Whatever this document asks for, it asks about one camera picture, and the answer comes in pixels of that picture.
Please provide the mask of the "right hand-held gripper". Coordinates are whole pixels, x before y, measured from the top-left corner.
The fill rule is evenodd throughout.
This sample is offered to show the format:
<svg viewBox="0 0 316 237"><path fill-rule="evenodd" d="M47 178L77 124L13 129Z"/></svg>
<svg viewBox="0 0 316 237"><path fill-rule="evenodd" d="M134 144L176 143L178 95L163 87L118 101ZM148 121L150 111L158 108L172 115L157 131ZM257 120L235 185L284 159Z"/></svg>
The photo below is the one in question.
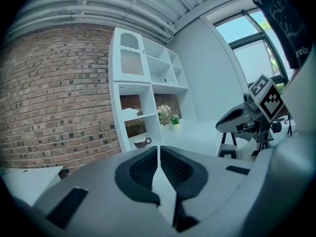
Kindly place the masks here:
<svg viewBox="0 0 316 237"><path fill-rule="evenodd" d="M243 95L243 103L233 107L217 122L222 133L251 134L257 143L269 139L271 124L284 106L274 81L262 74Z"/></svg>

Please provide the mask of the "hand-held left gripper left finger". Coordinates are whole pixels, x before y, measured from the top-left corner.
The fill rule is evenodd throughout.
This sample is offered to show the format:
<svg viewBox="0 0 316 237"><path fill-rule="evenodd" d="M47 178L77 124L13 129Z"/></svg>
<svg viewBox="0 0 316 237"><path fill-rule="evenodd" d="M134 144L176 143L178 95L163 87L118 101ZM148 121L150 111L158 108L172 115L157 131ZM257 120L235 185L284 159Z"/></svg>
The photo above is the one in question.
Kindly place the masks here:
<svg viewBox="0 0 316 237"><path fill-rule="evenodd" d="M116 168L116 185L133 201L159 205L160 198L153 192L153 178L157 168L158 148L153 146Z"/></svg>

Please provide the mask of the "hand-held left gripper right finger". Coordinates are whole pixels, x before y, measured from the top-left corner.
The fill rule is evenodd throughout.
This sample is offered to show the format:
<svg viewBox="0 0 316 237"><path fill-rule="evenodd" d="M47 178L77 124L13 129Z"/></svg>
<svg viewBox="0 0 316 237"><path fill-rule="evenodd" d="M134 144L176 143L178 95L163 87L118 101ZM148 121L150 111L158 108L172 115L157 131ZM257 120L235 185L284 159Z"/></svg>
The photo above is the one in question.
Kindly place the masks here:
<svg viewBox="0 0 316 237"><path fill-rule="evenodd" d="M185 231L198 220L186 214L182 202L200 194L208 181L208 171L202 164L166 146L160 147L160 165L176 192L172 226L178 232Z"/></svg>

